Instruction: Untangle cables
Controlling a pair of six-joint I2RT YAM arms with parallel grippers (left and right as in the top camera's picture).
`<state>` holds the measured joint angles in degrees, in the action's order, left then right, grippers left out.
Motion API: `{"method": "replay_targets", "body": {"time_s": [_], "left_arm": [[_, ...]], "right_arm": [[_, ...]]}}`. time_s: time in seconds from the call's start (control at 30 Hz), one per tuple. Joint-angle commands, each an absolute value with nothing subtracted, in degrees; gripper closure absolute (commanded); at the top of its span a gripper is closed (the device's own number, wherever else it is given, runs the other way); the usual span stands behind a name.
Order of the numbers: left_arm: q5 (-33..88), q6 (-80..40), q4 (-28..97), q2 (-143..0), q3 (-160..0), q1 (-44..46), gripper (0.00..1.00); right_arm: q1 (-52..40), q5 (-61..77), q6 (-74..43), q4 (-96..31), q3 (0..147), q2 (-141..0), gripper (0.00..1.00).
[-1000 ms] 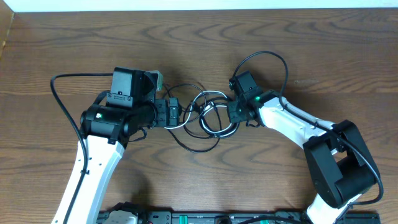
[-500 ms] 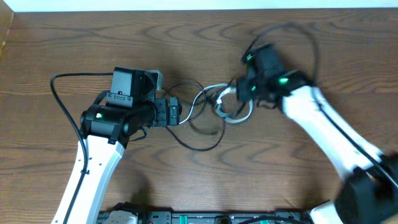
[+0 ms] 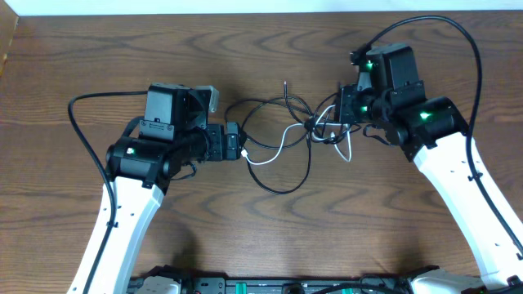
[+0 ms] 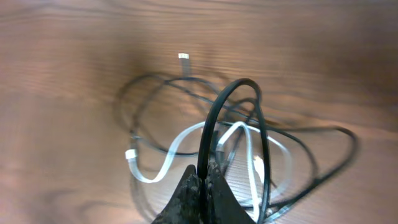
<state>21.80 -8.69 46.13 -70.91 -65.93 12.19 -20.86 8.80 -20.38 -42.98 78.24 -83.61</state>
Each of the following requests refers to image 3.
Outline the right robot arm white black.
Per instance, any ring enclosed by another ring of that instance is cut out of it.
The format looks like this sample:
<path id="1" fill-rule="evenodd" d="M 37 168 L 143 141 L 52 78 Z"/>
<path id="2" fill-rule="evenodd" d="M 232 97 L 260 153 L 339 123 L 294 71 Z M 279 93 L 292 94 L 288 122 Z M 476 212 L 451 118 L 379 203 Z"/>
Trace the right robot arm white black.
<path id="1" fill-rule="evenodd" d="M 447 97 L 428 99 L 413 50 L 404 43 L 351 53 L 357 83 L 341 88 L 336 118 L 368 123 L 431 182 L 472 250 L 479 277 L 438 267 L 409 277 L 413 293 L 520 293 L 522 223 L 467 138 L 469 126 Z"/>

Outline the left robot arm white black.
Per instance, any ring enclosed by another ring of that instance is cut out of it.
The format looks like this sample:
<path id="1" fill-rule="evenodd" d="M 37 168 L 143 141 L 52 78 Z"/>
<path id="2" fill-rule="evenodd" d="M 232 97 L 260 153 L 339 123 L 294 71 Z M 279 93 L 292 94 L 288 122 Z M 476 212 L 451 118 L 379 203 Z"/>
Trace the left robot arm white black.
<path id="1" fill-rule="evenodd" d="M 133 118 L 106 152 L 94 157 L 104 181 L 101 206 L 71 293 L 124 293 L 146 230 L 183 167 L 237 160 L 240 127 L 211 124 L 213 86 L 153 83 L 145 113 Z"/>

